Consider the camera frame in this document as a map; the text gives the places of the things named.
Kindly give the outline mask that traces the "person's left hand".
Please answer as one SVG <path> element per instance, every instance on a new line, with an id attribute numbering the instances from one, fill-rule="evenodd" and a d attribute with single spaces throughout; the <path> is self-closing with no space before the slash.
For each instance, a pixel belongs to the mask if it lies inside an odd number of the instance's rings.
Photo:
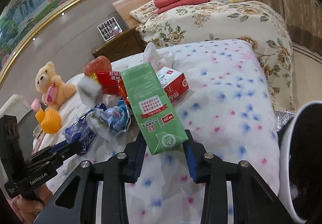
<path id="1" fill-rule="evenodd" d="M 11 201 L 11 207 L 22 223 L 33 223 L 36 214 L 41 212 L 52 198 L 53 193 L 46 184 L 43 184 L 39 190 L 40 201 L 30 201 L 18 195 Z"/>

